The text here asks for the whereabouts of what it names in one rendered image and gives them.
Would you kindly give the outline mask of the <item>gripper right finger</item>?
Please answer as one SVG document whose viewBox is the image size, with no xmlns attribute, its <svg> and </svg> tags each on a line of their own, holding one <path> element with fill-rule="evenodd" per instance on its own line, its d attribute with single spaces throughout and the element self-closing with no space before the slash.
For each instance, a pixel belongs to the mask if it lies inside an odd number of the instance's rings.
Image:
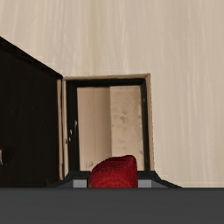
<svg viewBox="0 0 224 224">
<path fill-rule="evenodd" d="M 139 188 L 179 188 L 169 181 L 161 179 L 155 171 L 138 171 Z"/>
</svg>

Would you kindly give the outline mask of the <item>dark hinged box lid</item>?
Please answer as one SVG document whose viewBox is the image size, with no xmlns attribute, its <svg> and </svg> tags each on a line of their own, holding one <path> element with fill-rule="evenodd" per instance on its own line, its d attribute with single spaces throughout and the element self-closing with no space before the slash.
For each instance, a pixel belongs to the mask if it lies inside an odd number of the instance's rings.
<svg viewBox="0 0 224 224">
<path fill-rule="evenodd" d="M 44 187 L 60 179 L 61 79 L 0 37 L 0 187 Z"/>
</svg>

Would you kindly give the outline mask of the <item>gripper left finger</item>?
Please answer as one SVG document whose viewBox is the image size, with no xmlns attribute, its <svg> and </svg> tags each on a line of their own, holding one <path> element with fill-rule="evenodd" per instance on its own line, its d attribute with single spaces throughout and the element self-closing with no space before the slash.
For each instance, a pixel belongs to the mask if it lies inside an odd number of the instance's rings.
<svg viewBox="0 0 224 224">
<path fill-rule="evenodd" d="M 48 188 L 87 188 L 90 171 L 70 171 L 62 180 L 48 185 Z"/>
</svg>

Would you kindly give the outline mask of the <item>red strawberry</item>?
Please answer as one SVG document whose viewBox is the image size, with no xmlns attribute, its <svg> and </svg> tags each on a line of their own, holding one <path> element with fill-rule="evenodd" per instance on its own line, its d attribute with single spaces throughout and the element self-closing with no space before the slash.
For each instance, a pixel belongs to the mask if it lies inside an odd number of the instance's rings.
<svg viewBox="0 0 224 224">
<path fill-rule="evenodd" d="M 109 157 L 90 172 L 91 188 L 138 188 L 137 161 L 132 155 Z"/>
</svg>

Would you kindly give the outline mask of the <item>wooden box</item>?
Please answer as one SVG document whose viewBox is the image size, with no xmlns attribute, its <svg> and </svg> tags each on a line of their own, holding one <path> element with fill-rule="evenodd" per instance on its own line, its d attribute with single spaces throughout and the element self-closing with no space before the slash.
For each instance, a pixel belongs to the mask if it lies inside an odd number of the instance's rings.
<svg viewBox="0 0 224 224">
<path fill-rule="evenodd" d="M 57 100 L 60 179 L 128 154 L 140 172 L 154 169 L 148 73 L 62 78 Z"/>
</svg>

